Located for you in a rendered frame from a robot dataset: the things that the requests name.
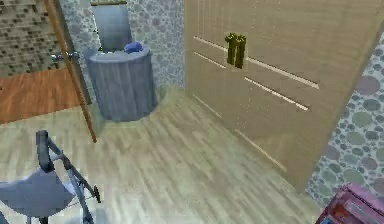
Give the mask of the pink box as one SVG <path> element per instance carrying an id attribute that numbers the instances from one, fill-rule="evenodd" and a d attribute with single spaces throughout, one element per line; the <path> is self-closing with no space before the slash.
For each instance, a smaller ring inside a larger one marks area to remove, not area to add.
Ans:
<path id="1" fill-rule="evenodd" d="M 348 183 L 336 192 L 315 224 L 384 224 L 384 202 Z"/>

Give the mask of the brown wooden room door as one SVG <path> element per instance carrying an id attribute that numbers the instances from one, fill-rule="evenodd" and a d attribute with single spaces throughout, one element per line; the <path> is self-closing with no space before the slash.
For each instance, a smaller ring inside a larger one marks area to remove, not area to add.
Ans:
<path id="1" fill-rule="evenodd" d="M 84 74 L 79 63 L 80 53 L 75 49 L 70 32 L 65 20 L 65 16 L 60 5 L 59 0 L 43 0 L 44 6 L 47 10 L 50 23 L 55 32 L 60 52 L 64 56 L 63 61 L 69 71 L 71 82 L 73 84 L 76 96 L 79 100 L 83 117 L 85 119 L 86 126 L 91 136 L 92 142 L 97 142 L 97 119 L 96 119 L 96 105 L 92 102 Z M 69 60 L 66 52 L 79 53 L 79 58 L 73 58 Z"/>

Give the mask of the blue cloth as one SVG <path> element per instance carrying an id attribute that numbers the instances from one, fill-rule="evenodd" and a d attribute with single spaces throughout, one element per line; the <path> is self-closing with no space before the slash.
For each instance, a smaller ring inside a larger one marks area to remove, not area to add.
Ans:
<path id="1" fill-rule="evenodd" d="M 128 43 L 124 47 L 124 51 L 128 54 L 133 53 L 133 52 L 140 52 L 142 50 L 143 50 L 143 46 L 138 41 Z"/>

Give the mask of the grey metal frame chair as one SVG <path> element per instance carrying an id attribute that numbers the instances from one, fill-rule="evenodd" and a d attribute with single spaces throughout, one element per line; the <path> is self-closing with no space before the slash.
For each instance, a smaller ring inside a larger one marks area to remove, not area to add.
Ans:
<path id="1" fill-rule="evenodd" d="M 97 186 L 88 183 L 46 130 L 36 132 L 36 148 L 39 167 L 20 180 L 0 182 L 0 201 L 26 216 L 26 224 L 31 224 L 33 218 L 48 224 L 51 216 L 77 198 L 83 212 L 82 224 L 94 224 L 85 190 L 100 203 Z"/>

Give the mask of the grey round laundry bin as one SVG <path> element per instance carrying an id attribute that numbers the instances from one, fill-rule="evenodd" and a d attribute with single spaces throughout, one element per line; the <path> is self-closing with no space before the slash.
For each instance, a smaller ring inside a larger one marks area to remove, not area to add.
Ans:
<path id="1" fill-rule="evenodd" d="M 151 51 L 84 53 L 102 117 L 114 122 L 139 120 L 157 105 Z"/>

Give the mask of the wooden towel rail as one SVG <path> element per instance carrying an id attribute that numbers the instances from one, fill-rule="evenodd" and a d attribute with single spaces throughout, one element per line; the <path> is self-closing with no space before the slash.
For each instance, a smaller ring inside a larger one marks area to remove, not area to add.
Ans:
<path id="1" fill-rule="evenodd" d="M 102 6 L 102 5 L 125 5 L 126 0 L 90 0 L 91 6 Z"/>

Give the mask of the light wooden wardrobe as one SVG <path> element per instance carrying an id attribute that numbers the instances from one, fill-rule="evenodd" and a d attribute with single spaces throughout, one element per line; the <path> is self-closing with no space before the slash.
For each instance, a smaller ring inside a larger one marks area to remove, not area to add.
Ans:
<path id="1" fill-rule="evenodd" d="M 186 90 L 302 191 L 383 32 L 384 0 L 184 0 Z"/>

